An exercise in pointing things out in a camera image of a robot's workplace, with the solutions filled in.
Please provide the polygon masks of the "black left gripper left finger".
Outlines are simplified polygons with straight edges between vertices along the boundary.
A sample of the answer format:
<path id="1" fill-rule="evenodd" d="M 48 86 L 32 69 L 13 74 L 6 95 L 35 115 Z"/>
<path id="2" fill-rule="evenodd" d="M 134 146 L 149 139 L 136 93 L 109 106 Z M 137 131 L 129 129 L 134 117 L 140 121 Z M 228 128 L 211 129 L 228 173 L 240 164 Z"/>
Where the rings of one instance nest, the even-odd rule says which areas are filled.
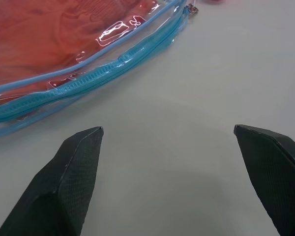
<path id="1" fill-rule="evenodd" d="M 104 130 L 63 141 L 0 227 L 0 236 L 80 236 L 92 198 Z"/>

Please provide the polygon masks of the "red cloth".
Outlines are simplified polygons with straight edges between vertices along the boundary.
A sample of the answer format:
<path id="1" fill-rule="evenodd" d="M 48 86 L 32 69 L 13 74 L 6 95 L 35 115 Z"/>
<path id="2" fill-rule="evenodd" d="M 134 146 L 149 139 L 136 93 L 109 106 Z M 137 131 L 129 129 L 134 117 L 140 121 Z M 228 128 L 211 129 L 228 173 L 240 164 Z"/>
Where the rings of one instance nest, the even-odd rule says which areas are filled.
<path id="1" fill-rule="evenodd" d="M 77 65 L 157 7 L 157 0 L 0 0 L 0 85 Z"/>

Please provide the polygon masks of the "clear blue-zippered pouch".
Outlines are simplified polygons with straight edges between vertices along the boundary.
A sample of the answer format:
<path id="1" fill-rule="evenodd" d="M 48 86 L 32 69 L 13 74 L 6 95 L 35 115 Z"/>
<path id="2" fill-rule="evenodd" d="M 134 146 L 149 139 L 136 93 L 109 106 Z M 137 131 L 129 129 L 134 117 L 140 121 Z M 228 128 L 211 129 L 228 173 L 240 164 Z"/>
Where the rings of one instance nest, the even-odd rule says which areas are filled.
<path id="1" fill-rule="evenodd" d="M 188 3 L 157 0 L 157 4 L 138 28 L 83 62 L 0 85 L 0 136 L 65 108 L 168 47 L 188 21 Z"/>

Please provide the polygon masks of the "metal zipper pull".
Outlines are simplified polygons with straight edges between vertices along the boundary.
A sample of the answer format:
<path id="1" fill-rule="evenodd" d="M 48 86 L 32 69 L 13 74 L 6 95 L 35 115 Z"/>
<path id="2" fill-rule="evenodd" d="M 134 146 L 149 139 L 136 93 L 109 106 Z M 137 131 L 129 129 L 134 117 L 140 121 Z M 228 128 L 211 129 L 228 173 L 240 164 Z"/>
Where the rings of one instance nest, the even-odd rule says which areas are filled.
<path id="1" fill-rule="evenodd" d="M 187 8 L 191 15 L 196 15 L 199 12 L 198 8 L 192 3 L 189 3 Z"/>

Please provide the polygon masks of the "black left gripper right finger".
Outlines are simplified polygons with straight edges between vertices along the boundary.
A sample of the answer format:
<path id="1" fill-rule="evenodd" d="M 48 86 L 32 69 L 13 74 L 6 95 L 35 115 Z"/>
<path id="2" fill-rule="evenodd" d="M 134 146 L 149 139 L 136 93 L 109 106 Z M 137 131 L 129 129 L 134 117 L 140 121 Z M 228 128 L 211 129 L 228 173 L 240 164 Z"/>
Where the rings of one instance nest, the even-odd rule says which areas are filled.
<path id="1" fill-rule="evenodd" d="M 257 127 L 234 127 L 255 192 L 280 236 L 295 236 L 295 142 Z"/>

